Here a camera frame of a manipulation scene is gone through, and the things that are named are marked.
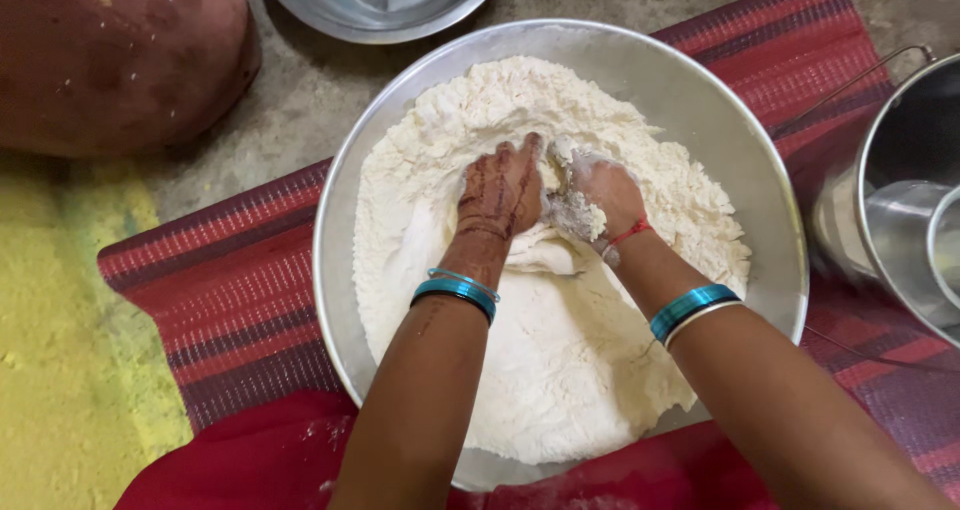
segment yellow painted floor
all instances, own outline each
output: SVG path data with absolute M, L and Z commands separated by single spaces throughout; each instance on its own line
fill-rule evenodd
M 130 164 L 0 153 L 0 508 L 112 508 L 189 440 L 156 327 L 95 265 L 156 225 Z

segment flour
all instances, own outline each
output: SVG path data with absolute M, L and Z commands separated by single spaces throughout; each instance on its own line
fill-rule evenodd
M 570 69 L 515 57 L 424 92 L 363 164 L 353 270 L 378 362 L 452 239 L 465 167 L 529 131 L 546 141 L 570 135 L 622 163 L 639 178 L 656 232 L 743 297 L 750 249 L 727 195 L 687 150 L 655 141 L 658 130 L 632 105 Z M 539 166 L 552 185 L 549 167 Z M 513 241 L 467 447 L 531 464 L 589 458 L 634 441 L 675 404 L 693 405 L 690 385 L 592 249 L 545 223 Z

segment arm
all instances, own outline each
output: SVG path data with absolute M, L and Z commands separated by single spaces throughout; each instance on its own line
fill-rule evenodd
M 495 289 L 514 234 L 541 214 L 540 136 L 510 143 L 466 171 L 453 242 L 439 266 Z M 447 501 L 483 367 L 487 319 L 462 299 L 410 308 L 354 424 L 330 509 L 429 509 Z
M 611 238 L 645 215 L 640 188 L 618 165 L 594 163 L 574 172 L 573 184 L 604 210 Z M 709 283 L 653 230 L 615 249 L 613 270 L 647 320 Z M 954 508 L 810 357 L 750 309 L 694 320 L 669 351 L 785 507 Z

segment concrete floor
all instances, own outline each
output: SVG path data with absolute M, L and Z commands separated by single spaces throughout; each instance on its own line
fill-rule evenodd
M 395 75 L 441 44 L 475 29 L 538 17 L 589 19 L 651 33 L 734 0 L 487 0 L 471 17 L 414 43 L 342 43 L 300 23 L 277 0 L 249 0 L 263 68 L 246 96 L 209 134 L 146 163 L 161 222 L 334 154 L 367 103 Z M 881 54 L 927 43 L 960 51 L 956 0 L 853 0 Z M 894 65 L 909 74 L 918 58 Z

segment blue bangle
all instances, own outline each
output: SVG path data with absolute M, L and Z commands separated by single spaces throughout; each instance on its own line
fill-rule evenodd
M 475 279 L 472 279 L 472 278 L 467 277 L 467 276 L 465 276 L 465 275 L 461 275 L 460 273 L 457 273 L 456 271 L 444 270 L 443 268 L 431 268 L 430 270 L 426 270 L 426 274 L 427 274 L 428 276 L 430 276 L 430 277 L 433 277 L 434 273 L 442 273 L 442 274 L 445 274 L 445 275 L 449 275 L 450 277 L 456 277 L 457 279 L 460 279 L 460 280 L 462 280 L 462 281 L 466 281 L 467 283 L 470 283 L 471 285 L 476 285 L 477 287 L 480 287 L 480 290 L 481 290 L 481 291 L 487 293 L 487 294 L 489 295 L 489 297 L 493 298 L 493 301 L 494 301 L 494 302 L 499 302 L 499 301 L 500 301 L 500 295 L 498 295 L 498 294 L 496 293 L 497 291 L 495 291 L 494 289 L 491 289 L 490 287 L 484 285 L 483 283 L 480 283 L 479 281 L 477 281 L 477 280 L 475 280 Z
M 718 303 L 739 301 L 740 298 L 733 292 L 726 286 L 717 284 L 693 289 L 660 309 L 654 320 L 650 321 L 650 330 L 661 343 L 666 343 L 670 333 L 697 312 Z
M 411 307 L 418 299 L 426 295 L 450 295 L 464 299 L 475 305 L 486 316 L 486 323 L 494 323 L 494 315 L 497 313 L 497 305 L 487 295 L 486 292 L 478 288 L 474 283 L 458 281 L 448 277 L 438 277 L 436 279 L 427 279 L 416 288 L 414 299 L 410 300 Z

